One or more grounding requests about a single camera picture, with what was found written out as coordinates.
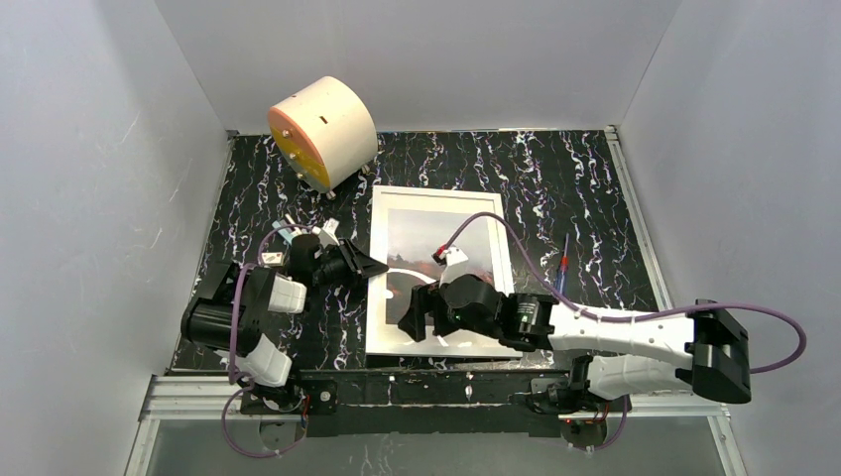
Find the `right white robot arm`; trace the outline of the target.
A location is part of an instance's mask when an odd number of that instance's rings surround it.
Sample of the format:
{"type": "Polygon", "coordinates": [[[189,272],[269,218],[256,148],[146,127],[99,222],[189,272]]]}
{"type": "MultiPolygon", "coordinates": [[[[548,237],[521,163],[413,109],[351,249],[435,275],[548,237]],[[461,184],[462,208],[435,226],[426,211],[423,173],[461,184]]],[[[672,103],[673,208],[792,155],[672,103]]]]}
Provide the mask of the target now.
{"type": "Polygon", "coordinates": [[[690,390],[707,400],[752,398],[749,335],[722,309],[645,320],[630,311],[612,322],[602,308],[572,310],[550,295],[505,295],[474,275],[416,286],[399,328],[412,340],[474,332],[521,352],[580,351],[566,377],[544,390],[560,413],[626,395],[690,390]]]}

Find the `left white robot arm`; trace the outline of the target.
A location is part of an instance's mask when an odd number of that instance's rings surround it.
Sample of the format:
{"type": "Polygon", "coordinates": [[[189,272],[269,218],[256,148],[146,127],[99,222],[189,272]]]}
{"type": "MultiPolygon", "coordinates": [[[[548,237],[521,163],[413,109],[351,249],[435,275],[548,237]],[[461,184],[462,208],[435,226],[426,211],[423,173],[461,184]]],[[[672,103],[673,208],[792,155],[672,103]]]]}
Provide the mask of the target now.
{"type": "Polygon", "coordinates": [[[350,240],[314,227],[292,239],[279,267],[266,258],[209,267],[183,313],[180,334],[227,358],[232,380],[278,389],[287,384],[293,359],[269,338],[263,319],[303,313],[325,287],[350,288],[388,271],[350,240]]]}

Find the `white picture frame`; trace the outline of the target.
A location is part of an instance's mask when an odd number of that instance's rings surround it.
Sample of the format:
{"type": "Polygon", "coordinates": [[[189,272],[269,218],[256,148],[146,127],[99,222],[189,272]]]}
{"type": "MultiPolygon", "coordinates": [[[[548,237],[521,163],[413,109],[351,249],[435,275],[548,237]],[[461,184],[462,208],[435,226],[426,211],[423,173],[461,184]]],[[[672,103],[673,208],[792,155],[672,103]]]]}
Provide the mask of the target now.
{"type": "Polygon", "coordinates": [[[459,330],[413,341],[398,327],[415,286],[436,282],[442,268],[432,254],[471,215],[503,215],[498,193],[377,185],[373,189],[369,256],[388,272],[368,282],[365,352],[369,356],[519,359],[496,340],[459,330]]]}

